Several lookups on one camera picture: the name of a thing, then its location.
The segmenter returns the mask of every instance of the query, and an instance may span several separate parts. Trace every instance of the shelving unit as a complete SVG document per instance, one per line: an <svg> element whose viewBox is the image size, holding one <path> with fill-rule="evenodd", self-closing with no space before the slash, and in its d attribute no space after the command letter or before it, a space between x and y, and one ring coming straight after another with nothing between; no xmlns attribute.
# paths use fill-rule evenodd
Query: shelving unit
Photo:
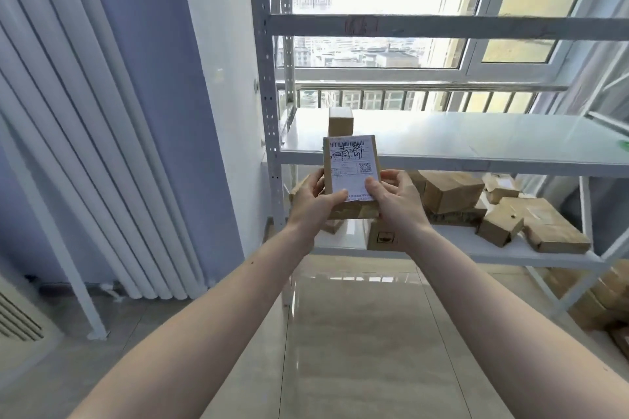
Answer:
<svg viewBox="0 0 629 419"><path fill-rule="evenodd" d="M271 13L271 7L279 7L279 13ZM252 10L276 230L286 224L282 165L322 165L321 147L328 122L326 110L305 110L295 104L293 35L629 41L629 19L291 15L291 0L252 0ZM276 37L282 37L284 43L284 86L289 108L281 128L274 62L274 41L279 42ZM582 203L583 224L590 234L587 177L629 177L629 152L623 147L629 142L629 130L621 134L593 116L385 110L358 110L354 115L355 134L375 134L384 168L580 176L582 199L586 200ZM567 310L629 248L629 231L599 257L593 251L585 255L539 254L522 237L498 248L469 227L437 226L436 230L475 261L527 266L538 281L541 279L534 267L590 271L560 300L551 295L555 301L551 315ZM366 250L361 220L347 222L334 235L318 234L313 253L404 257L398 252Z"/></svg>

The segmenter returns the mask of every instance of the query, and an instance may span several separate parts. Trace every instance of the metal railing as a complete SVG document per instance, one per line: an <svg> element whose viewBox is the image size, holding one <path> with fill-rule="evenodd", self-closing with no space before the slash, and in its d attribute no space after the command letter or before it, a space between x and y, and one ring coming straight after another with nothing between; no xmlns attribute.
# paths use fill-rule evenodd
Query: metal railing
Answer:
<svg viewBox="0 0 629 419"><path fill-rule="evenodd" d="M280 113L284 111L279 82ZM530 83L347 83L298 82L298 108L350 106L355 110L458 111L529 113L540 93L558 93L566 86Z"/></svg>

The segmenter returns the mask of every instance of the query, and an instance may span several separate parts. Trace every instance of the qr code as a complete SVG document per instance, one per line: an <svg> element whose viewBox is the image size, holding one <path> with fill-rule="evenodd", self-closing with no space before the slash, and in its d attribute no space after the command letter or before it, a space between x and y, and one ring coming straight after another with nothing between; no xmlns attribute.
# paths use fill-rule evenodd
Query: qr code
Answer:
<svg viewBox="0 0 629 419"><path fill-rule="evenodd" d="M358 163L358 170L360 171L360 174L370 173L371 172L371 163L370 162L359 162Z"/></svg>

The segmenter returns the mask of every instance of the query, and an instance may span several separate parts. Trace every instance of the forearm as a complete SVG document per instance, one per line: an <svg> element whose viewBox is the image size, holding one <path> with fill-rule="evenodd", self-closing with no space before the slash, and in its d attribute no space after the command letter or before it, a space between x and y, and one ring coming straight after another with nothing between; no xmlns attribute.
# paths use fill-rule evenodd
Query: forearm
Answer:
<svg viewBox="0 0 629 419"><path fill-rule="evenodd" d="M127 354L72 419L198 418L308 253L289 227Z"/></svg>
<svg viewBox="0 0 629 419"><path fill-rule="evenodd" d="M409 253L517 419L611 418L629 385L431 228Z"/></svg>

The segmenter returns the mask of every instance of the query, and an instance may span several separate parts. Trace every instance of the hand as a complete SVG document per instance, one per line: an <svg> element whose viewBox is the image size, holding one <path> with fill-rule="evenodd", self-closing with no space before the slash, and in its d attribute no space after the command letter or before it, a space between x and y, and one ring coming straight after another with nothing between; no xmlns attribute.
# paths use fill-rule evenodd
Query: hand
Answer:
<svg viewBox="0 0 629 419"><path fill-rule="evenodd" d="M365 188L378 201L382 218L399 234L403 243L408 245L418 234L432 231L411 177L405 171L394 169L381 171L380 176L381 183L368 177Z"/></svg>
<svg viewBox="0 0 629 419"><path fill-rule="evenodd" d="M315 235L330 216L332 208L347 199L347 189L323 194L323 182L323 168L310 174L297 191L288 217L287 227L293 227L298 235L304 235L309 242L315 240Z"/></svg>

